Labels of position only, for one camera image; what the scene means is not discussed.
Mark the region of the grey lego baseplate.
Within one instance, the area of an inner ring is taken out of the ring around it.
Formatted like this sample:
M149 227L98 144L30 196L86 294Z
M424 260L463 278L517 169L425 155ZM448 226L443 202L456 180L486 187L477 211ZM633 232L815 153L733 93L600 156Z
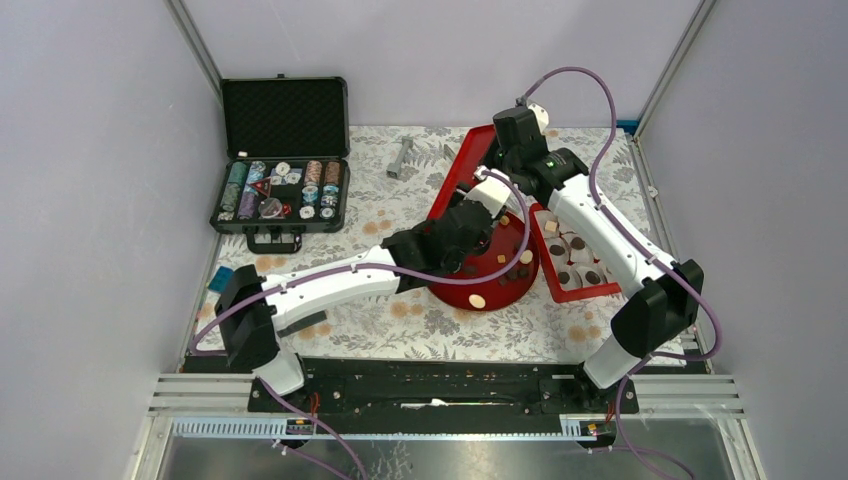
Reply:
M282 330L279 330L277 332L277 335L278 335L279 338L284 338L284 337L287 337L289 335L298 333L302 330L305 330L307 328L313 327L316 324L319 324L319 323L325 321L326 319L327 319L326 312L325 311L319 311L317 313L311 314L309 316L306 316L304 318L301 318L301 319L293 322L291 325L285 327Z

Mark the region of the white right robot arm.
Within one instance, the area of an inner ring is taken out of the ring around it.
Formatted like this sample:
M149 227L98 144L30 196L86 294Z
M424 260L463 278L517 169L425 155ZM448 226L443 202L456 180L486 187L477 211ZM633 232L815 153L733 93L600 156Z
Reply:
M704 274L695 261L679 262L649 242L571 150L549 149L546 118L536 105L495 114L497 142L486 162L586 241L627 298L611 320L610 337L582 363L583 378L573 386L577 405L597 412L612 400L612 385L694 324Z

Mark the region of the black poker chip case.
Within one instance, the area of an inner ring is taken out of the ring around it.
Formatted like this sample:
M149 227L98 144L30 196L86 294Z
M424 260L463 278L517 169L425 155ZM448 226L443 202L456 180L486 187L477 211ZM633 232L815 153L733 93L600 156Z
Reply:
M334 233L345 222L350 167L348 85L340 76L225 79L221 83L228 163L210 224L222 234ZM305 175L332 165L330 188L317 181L312 217L301 214L305 182L271 182L284 162Z

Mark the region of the white oval chocolate bottom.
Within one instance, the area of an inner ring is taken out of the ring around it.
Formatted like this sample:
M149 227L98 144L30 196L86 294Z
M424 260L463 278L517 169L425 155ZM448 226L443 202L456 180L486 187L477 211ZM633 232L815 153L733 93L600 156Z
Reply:
M481 295L478 295L478 294L471 294L468 297L468 302L473 308L479 309L479 310L484 309L485 306L486 306L486 300Z

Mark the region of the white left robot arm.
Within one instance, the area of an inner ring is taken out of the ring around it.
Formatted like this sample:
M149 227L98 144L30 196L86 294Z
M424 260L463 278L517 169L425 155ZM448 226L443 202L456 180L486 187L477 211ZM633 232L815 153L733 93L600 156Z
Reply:
M391 296L432 284L470 286L505 273L460 278L465 261L482 253L510 199L521 193L511 180L485 167L479 181L441 217L426 220L385 238L344 260L307 270L261 277L252 266L239 268L218 301L213 321L191 345L213 328L224 344L229 369L251 373L288 411L309 401L310 385L297 353L281 346L279 332L333 307L378 296Z

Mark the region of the dark round chocolate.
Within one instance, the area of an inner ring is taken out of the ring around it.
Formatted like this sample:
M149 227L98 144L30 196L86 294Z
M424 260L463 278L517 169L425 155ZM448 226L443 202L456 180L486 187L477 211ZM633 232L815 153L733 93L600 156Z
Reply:
M601 283L601 277L594 271L586 272L584 278L591 285L598 285Z

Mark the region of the small blue lego brick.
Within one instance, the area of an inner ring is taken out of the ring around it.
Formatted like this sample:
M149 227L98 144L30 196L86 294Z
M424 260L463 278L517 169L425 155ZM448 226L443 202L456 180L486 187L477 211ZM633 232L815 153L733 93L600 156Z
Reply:
M206 288L214 293L222 293L226 289L227 284L232 278L233 273L234 270L229 267L218 267L210 278L210 280L207 282Z

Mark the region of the red chocolate box tray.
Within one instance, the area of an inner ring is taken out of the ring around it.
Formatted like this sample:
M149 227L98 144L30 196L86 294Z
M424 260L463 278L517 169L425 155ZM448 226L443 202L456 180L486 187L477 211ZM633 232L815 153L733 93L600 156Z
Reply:
M596 256L593 249L584 238L559 220L552 212L534 203L530 207L531 237L538 250L539 263L544 279L551 295L556 303L568 303L579 300L587 300L595 297L619 294L620 286L614 281L612 274ZM543 230L546 221L555 221L559 225L556 234L547 233ZM575 251L570 248L569 241L575 237L581 237L586 248ZM549 248L552 245L560 245L566 252L562 256L552 256ZM598 285L589 284L584 275L588 271L594 271L601 277ZM571 280L567 284L558 281L559 272L568 272Z

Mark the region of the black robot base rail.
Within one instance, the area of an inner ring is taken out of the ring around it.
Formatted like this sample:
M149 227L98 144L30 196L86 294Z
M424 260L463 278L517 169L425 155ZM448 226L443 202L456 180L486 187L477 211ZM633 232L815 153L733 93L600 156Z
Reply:
M221 359L188 358L179 371L244 380L248 412L284 413L293 405L346 436L556 434L563 416L603 423L640 410L632 382L623 394L593 392L574 365L320 358L303 365L303 386L280 401Z

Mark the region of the red square box lid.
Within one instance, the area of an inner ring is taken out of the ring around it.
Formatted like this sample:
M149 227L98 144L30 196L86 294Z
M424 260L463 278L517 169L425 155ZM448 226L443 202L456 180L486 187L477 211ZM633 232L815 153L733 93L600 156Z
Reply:
M494 139L495 129L492 124L474 127L469 130L431 206L427 215L428 220L437 219L442 216L449 207L460 184L473 186L476 183L474 172L484 160Z

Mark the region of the white round chocolate right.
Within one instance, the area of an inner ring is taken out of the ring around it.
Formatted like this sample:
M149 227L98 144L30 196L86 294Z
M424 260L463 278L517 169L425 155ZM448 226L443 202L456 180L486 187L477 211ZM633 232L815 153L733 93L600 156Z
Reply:
M531 250L524 250L519 256L519 262L522 265L528 265L533 261L534 254Z

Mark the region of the round red plate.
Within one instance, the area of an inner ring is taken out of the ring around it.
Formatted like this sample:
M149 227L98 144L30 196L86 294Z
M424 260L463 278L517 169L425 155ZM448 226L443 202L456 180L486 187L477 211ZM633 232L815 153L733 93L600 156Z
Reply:
M460 271L452 278L473 279L500 271L510 261L517 262L497 278L473 285L432 284L429 291L445 304L457 309L472 312L490 312L508 307L519 301L535 282L540 266L538 250L531 235L525 247L521 246L525 224L515 214L508 212L497 224L489 247L479 256L468 257ZM531 250L533 261L528 265L519 262L519 256L524 250ZM473 308L468 297L471 294L481 295L486 300L484 309Z

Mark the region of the blue fifty poker chip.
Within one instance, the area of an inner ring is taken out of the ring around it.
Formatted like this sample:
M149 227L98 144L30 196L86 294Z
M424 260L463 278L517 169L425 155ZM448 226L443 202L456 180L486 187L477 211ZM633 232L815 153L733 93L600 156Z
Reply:
M319 198L319 195L320 189L318 186L310 185L302 189L302 197L307 203L315 202Z

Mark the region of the floral table cloth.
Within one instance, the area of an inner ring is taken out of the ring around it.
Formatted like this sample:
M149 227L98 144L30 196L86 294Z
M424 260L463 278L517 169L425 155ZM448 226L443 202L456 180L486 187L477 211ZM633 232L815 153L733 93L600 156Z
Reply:
M254 266L261 274L300 271L348 258L423 220L450 164L442 145L458 149L463 127L355 126L342 230L304 237L293 255L256 255L244 239L225 236L215 264ZM398 179L387 166L404 136L414 139ZM425 289L347 303L327 319L285 338L303 356L531 363L579 363L609 336L621 295L556 303L543 278L517 303L494 312L451 307Z

